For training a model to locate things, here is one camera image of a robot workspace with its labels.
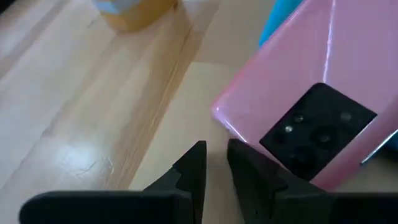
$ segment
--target pink phone case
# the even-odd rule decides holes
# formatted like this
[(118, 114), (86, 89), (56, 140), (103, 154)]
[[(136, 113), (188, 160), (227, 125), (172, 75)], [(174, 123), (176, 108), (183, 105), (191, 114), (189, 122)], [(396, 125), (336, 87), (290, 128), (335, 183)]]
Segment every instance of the pink phone case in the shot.
[(398, 129), (398, 1), (306, 0), (236, 75), (212, 107), (236, 137), (259, 141), (314, 84), (378, 115), (311, 183), (332, 190)]

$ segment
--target camera lens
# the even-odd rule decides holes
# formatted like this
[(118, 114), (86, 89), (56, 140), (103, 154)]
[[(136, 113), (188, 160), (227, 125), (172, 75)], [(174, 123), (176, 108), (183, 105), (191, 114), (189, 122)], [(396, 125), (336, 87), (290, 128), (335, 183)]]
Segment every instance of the camera lens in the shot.
[(294, 114), (293, 115), (293, 122), (294, 123), (296, 123), (296, 124), (300, 124), (300, 123), (302, 123), (302, 122), (304, 122), (304, 115), (302, 115), (302, 114)]
[(319, 148), (333, 149), (338, 144), (337, 130), (331, 126), (320, 126), (311, 132), (310, 139)]
[(309, 147), (298, 147), (290, 155), (291, 171), (302, 177), (308, 174), (315, 166), (315, 154)]

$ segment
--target camera flash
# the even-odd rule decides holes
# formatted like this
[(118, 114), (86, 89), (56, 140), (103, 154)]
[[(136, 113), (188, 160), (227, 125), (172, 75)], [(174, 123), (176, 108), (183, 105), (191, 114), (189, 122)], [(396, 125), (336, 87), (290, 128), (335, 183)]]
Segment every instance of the camera flash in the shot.
[(293, 131), (293, 127), (291, 127), (290, 125), (285, 127), (285, 132), (286, 133), (291, 133)]

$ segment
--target light wood grain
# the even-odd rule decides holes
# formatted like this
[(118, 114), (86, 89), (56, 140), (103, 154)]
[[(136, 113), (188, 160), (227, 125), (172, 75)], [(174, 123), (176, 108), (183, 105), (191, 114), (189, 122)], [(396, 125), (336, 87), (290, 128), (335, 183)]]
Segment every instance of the light wood grain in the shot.
[(197, 141), (206, 140), (208, 165), (203, 223), (243, 223), (226, 160), (231, 136), (209, 112), (214, 98), (237, 70), (200, 62), (190, 65), (130, 189), (144, 189)]
[(128, 188), (217, 9), (180, 2), (134, 34), (91, 1), (21, 0), (2, 15), (1, 223), (40, 192)]

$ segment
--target black camera bump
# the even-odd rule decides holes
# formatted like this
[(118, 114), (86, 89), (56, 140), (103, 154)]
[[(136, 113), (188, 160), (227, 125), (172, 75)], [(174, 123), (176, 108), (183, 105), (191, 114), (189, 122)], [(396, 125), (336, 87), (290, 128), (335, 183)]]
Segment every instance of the black camera bump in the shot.
[(376, 113), (324, 83), (312, 86), (260, 140), (293, 174), (313, 179)]

